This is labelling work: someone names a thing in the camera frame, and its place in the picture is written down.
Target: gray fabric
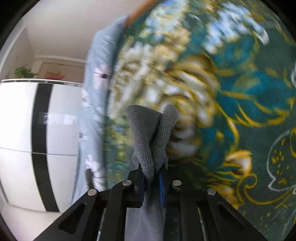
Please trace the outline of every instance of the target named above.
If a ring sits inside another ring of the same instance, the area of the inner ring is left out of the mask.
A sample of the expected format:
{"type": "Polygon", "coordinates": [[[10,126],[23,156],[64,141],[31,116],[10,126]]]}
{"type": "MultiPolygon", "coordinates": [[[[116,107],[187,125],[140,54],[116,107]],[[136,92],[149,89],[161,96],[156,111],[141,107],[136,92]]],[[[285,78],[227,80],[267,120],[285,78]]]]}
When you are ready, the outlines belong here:
{"type": "Polygon", "coordinates": [[[107,95],[114,54],[127,16],[97,32],[89,49],[79,114],[79,162],[77,178],[70,205],[88,190],[85,170],[90,169],[94,186],[105,190],[106,169],[103,160],[103,135],[107,95]]]}
{"type": "Polygon", "coordinates": [[[163,240],[165,210],[160,204],[157,174],[167,160],[165,147],[176,123],[178,112],[167,105],[161,114],[149,108],[131,105],[126,108],[133,133],[133,163],[140,163],[146,177],[147,189],[140,209],[129,208],[126,214],[126,241],[163,240]]]}

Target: pink flower print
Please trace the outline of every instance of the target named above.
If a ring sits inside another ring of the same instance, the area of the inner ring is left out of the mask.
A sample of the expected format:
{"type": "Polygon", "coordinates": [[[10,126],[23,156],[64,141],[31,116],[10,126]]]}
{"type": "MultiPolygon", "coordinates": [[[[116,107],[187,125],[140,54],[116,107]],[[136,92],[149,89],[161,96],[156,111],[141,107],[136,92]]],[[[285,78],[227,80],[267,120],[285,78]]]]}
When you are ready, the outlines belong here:
{"type": "Polygon", "coordinates": [[[99,88],[108,89],[109,78],[110,78],[109,68],[105,64],[101,64],[99,67],[94,69],[94,88],[98,90],[99,88]]]}

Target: wall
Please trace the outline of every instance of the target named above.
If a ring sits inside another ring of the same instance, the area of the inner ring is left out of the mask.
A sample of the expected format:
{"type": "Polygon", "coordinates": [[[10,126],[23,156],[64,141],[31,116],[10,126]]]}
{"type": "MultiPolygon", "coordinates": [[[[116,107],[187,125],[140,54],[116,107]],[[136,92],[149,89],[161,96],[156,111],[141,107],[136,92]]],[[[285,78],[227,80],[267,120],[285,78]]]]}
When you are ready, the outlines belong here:
{"type": "Polygon", "coordinates": [[[1,50],[0,80],[14,78],[17,67],[27,64],[26,68],[31,68],[34,62],[34,51],[24,26],[13,32],[5,44],[1,50]]]}
{"type": "Polygon", "coordinates": [[[94,34],[144,0],[41,0],[23,18],[37,56],[86,59],[94,34]]]}
{"type": "Polygon", "coordinates": [[[37,212],[5,204],[1,215],[18,241],[32,241],[61,213],[37,212]]]}

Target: white paisley outline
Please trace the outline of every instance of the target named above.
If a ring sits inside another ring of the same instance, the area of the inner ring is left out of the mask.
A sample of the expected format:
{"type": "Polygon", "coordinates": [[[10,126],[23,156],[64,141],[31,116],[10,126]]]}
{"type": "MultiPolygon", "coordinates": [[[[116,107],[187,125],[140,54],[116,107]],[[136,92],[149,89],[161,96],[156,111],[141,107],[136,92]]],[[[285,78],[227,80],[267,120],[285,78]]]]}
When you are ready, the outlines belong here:
{"type": "Polygon", "coordinates": [[[291,130],[287,130],[284,133],[282,133],[276,140],[275,142],[272,144],[272,146],[270,147],[269,153],[268,153],[268,157],[267,157],[267,163],[266,163],[266,168],[267,168],[267,173],[270,176],[270,178],[272,179],[272,181],[268,184],[268,188],[272,191],[276,191],[276,192],[282,192],[282,191],[286,191],[289,189],[294,188],[293,190],[293,194],[296,195],[296,184],[291,186],[291,187],[287,187],[287,188],[282,188],[282,189],[275,189],[272,187],[273,183],[276,181],[276,177],[271,173],[271,171],[269,170],[269,158],[270,158],[270,154],[272,152],[272,149],[274,148],[274,146],[285,136],[289,135],[291,133],[291,130]]]}

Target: orange wooden edge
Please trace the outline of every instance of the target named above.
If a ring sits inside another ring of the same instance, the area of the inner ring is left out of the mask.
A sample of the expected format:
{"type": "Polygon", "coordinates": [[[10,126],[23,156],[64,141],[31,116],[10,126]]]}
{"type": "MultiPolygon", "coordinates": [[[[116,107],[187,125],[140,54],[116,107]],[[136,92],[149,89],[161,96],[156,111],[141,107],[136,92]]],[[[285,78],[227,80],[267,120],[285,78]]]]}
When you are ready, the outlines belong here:
{"type": "Polygon", "coordinates": [[[126,20],[126,27],[129,26],[133,21],[135,21],[142,13],[149,9],[154,3],[160,0],[146,0],[141,6],[137,7],[126,20]]]}

